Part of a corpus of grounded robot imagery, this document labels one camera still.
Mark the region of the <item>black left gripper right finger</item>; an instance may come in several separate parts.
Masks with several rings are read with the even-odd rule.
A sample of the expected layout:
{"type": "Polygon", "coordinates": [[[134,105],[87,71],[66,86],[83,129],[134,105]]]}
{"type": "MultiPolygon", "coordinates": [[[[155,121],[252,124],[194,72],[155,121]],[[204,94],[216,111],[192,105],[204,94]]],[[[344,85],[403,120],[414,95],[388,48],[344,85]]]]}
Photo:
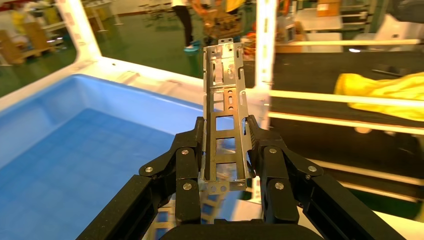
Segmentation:
{"type": "Polygon", "coordinates": [[[297,225],[301,212],[312,223],[313,238],[326,240],[400,240],[402,235],[342,186],[323,168],[288,149],[282,137],[247,117],[249,159],[260,179],[267,224],[297,225]]]}

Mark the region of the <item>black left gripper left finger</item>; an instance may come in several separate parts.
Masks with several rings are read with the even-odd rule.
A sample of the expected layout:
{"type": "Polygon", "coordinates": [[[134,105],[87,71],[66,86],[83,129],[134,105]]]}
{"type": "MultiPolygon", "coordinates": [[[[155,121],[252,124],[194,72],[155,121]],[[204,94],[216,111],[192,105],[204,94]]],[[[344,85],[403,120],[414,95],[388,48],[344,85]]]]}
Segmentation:
{"type": "Polygon", "coordinates": [[[198,176],[202,160],[204,118],[192,130],[175,135],[170,149],[146,163],[118,191],[78,236],[79,240],[140,240],[159,208],[175,195],[176,227],[163,240],[183,240],[182,225],[201,224],[198,176]]]}

